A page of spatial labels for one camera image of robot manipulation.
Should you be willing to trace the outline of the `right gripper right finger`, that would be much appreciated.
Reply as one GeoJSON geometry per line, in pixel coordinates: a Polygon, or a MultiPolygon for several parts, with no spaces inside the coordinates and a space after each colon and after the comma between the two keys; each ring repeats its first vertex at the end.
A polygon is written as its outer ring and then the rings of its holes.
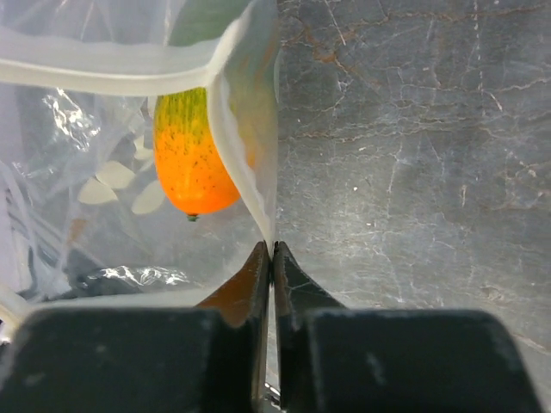
{"type": "Polygon", "coordinates": [[[286,412],[539,412],[504,325],[479,310],[352,310],[299,266],[273,257],[286,412]]]}

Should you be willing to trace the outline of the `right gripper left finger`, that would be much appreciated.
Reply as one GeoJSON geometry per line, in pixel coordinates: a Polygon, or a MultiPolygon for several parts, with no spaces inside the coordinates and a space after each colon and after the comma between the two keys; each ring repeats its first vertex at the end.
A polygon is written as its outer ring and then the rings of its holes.
{"type": "Polygon", "coordinates": [[[153,294],[31,312],[1,357],[4,412],[259,412],[269,252],[194,306],[153,294]]]}

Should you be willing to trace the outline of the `clear zip top bag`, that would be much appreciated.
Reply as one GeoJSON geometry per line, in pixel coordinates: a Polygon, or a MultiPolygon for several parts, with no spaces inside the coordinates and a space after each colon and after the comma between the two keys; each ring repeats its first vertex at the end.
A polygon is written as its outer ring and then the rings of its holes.
{"type": "Polygon", "coordinates": [[[218,38],[170,46],[186,2],[2,2],[2,342],[51,301],[195,304],[273,246],[277,5],[246,1],[218,38]],[[152,116],[198,87],[240,198],[190,221],[158,179],[152,116]]]}

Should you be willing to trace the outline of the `green orange mango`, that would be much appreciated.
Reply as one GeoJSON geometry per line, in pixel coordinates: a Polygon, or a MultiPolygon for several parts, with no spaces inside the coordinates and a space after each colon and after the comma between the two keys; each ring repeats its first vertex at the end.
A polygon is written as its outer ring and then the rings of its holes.
{"type": "MultiPolygon", "coordinates": [[[[187,1],[176,18],[168,44],[192,46],[218,38],[247,4],[187,1]]],[[[204,88],[159,96],[152,120],[158,179],[167,198],[188,220],[216,213],[240,198],[214,144],[204,88]]]]}

